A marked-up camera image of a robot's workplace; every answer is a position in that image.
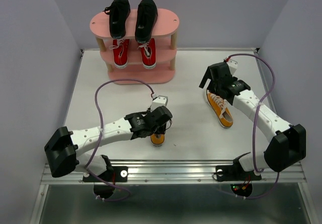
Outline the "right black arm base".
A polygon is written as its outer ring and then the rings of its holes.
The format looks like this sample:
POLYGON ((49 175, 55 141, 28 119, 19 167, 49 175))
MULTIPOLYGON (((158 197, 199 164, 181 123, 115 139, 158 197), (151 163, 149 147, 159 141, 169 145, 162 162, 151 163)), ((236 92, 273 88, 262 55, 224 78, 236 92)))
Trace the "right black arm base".
POLYGON ((235 197, 249 199, 253 191, 252 181, 260 181, 261 174, 257 175, 254 171, 244 171, 239 160, 241 157, 246 156, 243 154, 232 161, 232 165, 216 166, 215 172, 212 174, 212 179, 218 182, 227 181, 242 181, 242 183, 234 183, 230 185, 232 194, 235 197))

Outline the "red sneaker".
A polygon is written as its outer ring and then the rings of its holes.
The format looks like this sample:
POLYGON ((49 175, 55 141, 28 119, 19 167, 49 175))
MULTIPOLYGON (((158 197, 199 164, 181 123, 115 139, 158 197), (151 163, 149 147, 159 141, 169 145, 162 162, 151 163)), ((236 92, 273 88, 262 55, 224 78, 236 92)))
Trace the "red sneaker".
POLYGON ((114 65, 118 69, 124 69, 128 65, 129 39, 113 39, 109 47, 113 51, 114 65))
POLYGON ((139 43, 138 48, 141 51, 143 67, 153 69, 156 66, 155 40, 151 38, 147 43, 139 43))

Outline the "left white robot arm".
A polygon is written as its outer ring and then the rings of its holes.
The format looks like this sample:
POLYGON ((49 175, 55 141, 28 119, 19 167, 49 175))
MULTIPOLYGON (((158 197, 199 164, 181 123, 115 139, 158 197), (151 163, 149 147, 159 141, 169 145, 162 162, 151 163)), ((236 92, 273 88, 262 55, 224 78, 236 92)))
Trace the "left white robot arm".
POLYGON ((53 178, 71 172, 88 172, 106 181, 112 166, 105 155, 97 156, 98 147, 118 141, 146 138, 166 127, 172 114, 165 106, 151 112, 136 112, 117 121, 83 130, 58 128, 44 147, 53 178))

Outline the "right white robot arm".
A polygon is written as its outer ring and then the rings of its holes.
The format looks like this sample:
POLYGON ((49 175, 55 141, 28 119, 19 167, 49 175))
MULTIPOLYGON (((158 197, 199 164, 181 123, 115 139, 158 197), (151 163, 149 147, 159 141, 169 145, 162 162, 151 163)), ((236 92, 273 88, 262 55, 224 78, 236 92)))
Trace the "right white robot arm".
POLYGON ((281 172, 306 157, 306 130, 276 115, 242 80, 233 76, 234 63, 220 62, 209 66, 199 85, 240 110, 268 141, 265 151, 254 157, 245 154, 232 165, 232 174, 242 179, 255 169, 281 172))

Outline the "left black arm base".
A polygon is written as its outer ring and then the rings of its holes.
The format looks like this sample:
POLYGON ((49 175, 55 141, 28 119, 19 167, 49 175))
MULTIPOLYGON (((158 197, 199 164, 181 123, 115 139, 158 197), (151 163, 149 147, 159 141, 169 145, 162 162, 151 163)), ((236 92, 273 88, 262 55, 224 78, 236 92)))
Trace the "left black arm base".
POLYGON ((95 198, 103 202, 116 202, 130 197, 131 193, 125 187, 116 183, 127 182, 128 167, 113 167, 110 159, 101 155, 97 160, 93 159, 89 170, 83 174, 83 182, 93 183, 95 198))

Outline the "black canvas shoe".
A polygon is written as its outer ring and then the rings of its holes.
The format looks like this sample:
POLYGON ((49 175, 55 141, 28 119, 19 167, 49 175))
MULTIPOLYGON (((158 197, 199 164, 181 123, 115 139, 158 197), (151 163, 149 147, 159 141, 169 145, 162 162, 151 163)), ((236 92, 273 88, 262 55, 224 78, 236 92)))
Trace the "black canvas shoe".
POLYGON ((158 11, 153 0, 141 0, 137 9, 135 40, 139 44, 147 43, 152 36, 158 18, 158 11))
POLYGON ((113 0, 103 12, 109 16, 109 31, 113 39, 121 39, 126 34, 126 20, 130 14, 128 0, 113 0))

